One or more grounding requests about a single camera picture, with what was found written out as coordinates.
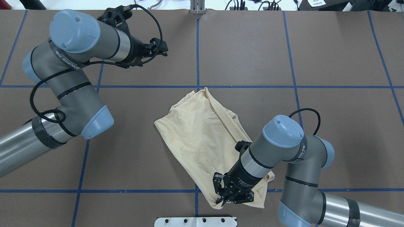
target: blue cap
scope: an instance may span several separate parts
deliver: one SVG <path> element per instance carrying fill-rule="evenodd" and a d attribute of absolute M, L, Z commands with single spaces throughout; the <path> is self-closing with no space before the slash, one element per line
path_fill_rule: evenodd
<path fill-rule="evenodd" d="M 279 201 L 278 219 L 287 227 L 310 227 L 311 224 Z"/>
<path fill-rule="evenodd" d="M 100 38 L 100 26 L 86 13 L 71 9 L 59 11 L 50 23 L 50 37 L 60 49 L 83 53 L 93 48 Z"/>
<path fill-rule="evenodd" d="M 33 80 L 35 83 L 39 83 L 41 81 L 41 79 L 36 75 L 36 73 L 34 71 L 34 68 L 32 67 L 32 64 L 31 64 L 31 55 L 32 55 L 33 51 L 34 50 L 32 50 L 24 58 L 24 60 L 23 60 L 23 70 L 24 70 L 24 72 L 25 72 L 25 74 L 27 75 L 28 78 Z"/>
<path fill-rule="evenodd" d="M 323 142 L 324 146 L 326 147 L 326 151 L 327 151 L 327 161 L 326 161 L 326 163 L 324 164 L 324 166 L 321 167 L 321 168 L 322 168 L 322 169 L 323 169 L 323 168 L 327 168 L 327 167 L 329 167 L 329 166 L 331 165 L 331 163 L 334 161 L 334 157 L 335 157 L 334 148 L 332 147 L 331 143 L 328 142 L 327 140 L 322 139 L 322 138 L 320 138 L 320 137 L 318 137 L 318 136 L 315 136 L 315 137 L 319 138 L 319 139 L 321 140 L 321 142 Z"/>
<path fill-rule="evenodd" d="M 285 115 L 275 116 L 264 126 L 262 134 L 268 142 L 282 148 L 296 147 L 304 136 L 302 127 Z"/>
<path fill-rule="evenodd" d="M 83 131 L 81 131 L 81 135 L 85 139 L 91 139 L 109 129 L 113 124 L 114 119 L 105 105 L 91 118 Z"/>

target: white bracket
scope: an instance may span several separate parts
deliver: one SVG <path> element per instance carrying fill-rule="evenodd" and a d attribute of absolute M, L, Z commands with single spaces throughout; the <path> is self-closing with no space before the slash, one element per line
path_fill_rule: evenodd
<path fill-rule="evenodd" d="M 205 14 L 205 0 L 191 0 L 191 14 Z"/>
<path fill-rule="evenodd" d="M 236 217 L 158 218 L 154 227 L 237 227 Z"/>

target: white mounting plate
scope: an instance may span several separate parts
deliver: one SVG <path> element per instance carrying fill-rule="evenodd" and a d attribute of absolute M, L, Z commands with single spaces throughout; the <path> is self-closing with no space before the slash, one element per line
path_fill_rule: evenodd
<path fill-rule="evenodd" d="M 237 227 L 237 218 L 236 217 L 158 218 L 154 222 L 154 227 Z"/>

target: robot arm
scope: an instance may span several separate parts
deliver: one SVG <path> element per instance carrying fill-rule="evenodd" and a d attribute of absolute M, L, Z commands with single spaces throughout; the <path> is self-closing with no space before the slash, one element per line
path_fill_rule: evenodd
<path fill-rule="evenodd" d="M 0 177 L 77 135 L 91 139 L 114 124 L 82 68 L 94 63 L 129 68 L 150 61 L 142 62 L 142 58 L 167 56 L 167 44 L 162 41 L 159 25 L 160 39 L 154 38 L 150 44 L 130 35 L 126 19 L 131 17 L 130 10 L 134 7 L 142 8 L 138 5 L 108 8 L 98 20 L 74 10 L 62 10 L 54 16 L 50 39 L 25 57 L 23 69 L 38 83 L 31 94 L 32 106 L 33 94 L 44 82 L 61 105 L 42 113 L 33 108 L 37 116 L 32 121 L 0 138 Z M 113 62 L 90 63 L 93 57 Z"/>
<path fill-rule="evenodd" d="M 288 227 L 404 227 L 404 215 L 318 191 L 320 171 L 334 160 L 332 145 L 305 136 L 284 115 L 274 117 L 253 143 L 236 145 L 239 160 L 228 173 L 215 173 L 216 203 L 253 201 L 251 189 L 280 161 L 287 162 L 278 218 Z"/>

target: beige towel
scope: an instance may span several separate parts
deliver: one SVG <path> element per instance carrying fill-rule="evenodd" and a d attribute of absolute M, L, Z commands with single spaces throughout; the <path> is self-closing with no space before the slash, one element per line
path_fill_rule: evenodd
<path fill-rule="evenodd" d="M 234 149 L 238 141 L 251 141 L 237 115 L 225 109 L 205 88 L 188 93 L 154 124 L 210 206 L 221 209 L 221 203 L 215 203 L 213 174 L 228 172 L 238 160 L 239 152 Z M 252 189 L 254 202 L 245 204 L 264 208 L 267 183 L 273 179 L 274 174 L 269 172 Z"/>

